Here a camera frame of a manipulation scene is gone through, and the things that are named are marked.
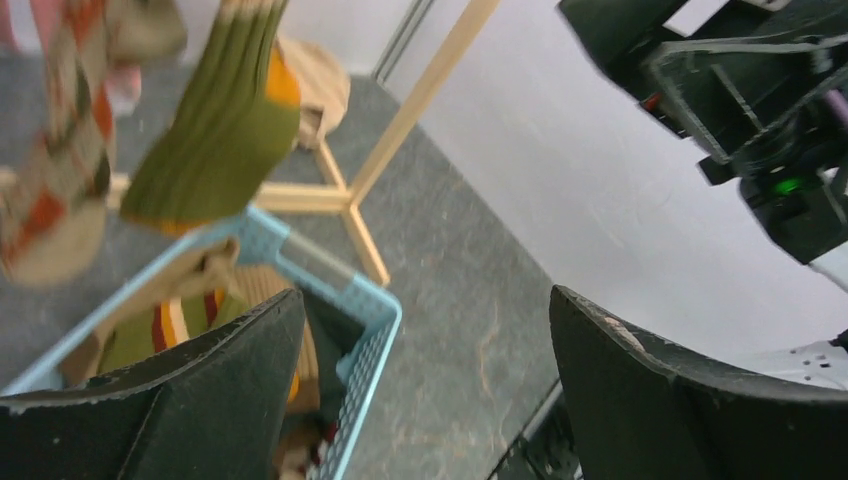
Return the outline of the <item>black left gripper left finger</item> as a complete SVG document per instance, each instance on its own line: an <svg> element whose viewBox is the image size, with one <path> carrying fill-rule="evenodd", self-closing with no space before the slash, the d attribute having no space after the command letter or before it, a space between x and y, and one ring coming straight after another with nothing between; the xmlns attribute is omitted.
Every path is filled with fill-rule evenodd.
<svg viewBox="0 0 848 480"><path fill-rule="evenodd" d="M82 388L1 401L5 479L272 479L305 323L287 290Z"/></svg>

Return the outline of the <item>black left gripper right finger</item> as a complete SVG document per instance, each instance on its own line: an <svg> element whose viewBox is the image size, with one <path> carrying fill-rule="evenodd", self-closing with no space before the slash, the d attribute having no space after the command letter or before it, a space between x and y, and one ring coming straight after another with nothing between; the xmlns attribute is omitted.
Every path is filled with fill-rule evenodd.
<svg viewBox="0 0 848 480"><path fill-rule="evenodd" d="M847 338L723 362L564 286L549 321L589 479L843 479Z"/></svg>

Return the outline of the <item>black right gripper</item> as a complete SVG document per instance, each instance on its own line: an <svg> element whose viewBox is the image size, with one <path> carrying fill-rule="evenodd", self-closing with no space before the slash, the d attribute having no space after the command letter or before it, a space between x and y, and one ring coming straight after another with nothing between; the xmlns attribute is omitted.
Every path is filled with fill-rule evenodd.
<svg viewBox="0 0 848 480"><path fill-rule="evenodd" d="M561 0L593 62L634 55L652 95L643 102L720 166L755 177L798 147L802 110L847 75L844 33L685 39L665 27L684 0Z"/></svg>

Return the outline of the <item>green orange striped sock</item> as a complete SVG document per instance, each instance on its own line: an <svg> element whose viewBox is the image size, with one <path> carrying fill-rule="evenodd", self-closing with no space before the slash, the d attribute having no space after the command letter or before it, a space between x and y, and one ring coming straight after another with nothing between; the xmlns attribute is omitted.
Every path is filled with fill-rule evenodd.
<svg viewBox="0 0 848 480"><path fill-rule="evenodd" d="M275 48L284 1L223 1L170 127L120 215L169 234L240 213L291 151L300 92Z"/></svg>
<svg viewBox="0 0 848 480"><path fill-rule="evenodd" d="M234 320L249 309L239 295L214 289L164 300L120 321L105 341L97 372L123 368Z"/></svg>

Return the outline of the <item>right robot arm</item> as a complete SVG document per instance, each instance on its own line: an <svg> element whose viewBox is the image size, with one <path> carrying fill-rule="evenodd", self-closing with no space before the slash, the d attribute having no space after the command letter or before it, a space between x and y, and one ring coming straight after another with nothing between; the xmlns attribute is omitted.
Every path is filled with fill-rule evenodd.
<svg viewBox="0 0 848 480"><path fill-rule="evenodd" d="M691 33L680 1L561 1L594 65L705 152L798 263L847 284L847 5L728 1Z"/></svg>

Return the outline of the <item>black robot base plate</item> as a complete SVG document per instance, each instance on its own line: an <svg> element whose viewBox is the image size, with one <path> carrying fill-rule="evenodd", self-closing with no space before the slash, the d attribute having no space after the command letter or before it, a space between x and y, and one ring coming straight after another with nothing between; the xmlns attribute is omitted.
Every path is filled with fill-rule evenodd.
<svg viewBox="0 0 848 480"><path fill-rule="evenodd" d="M555 384L489 480L579 480L584 475L561 384Z"/></svg>

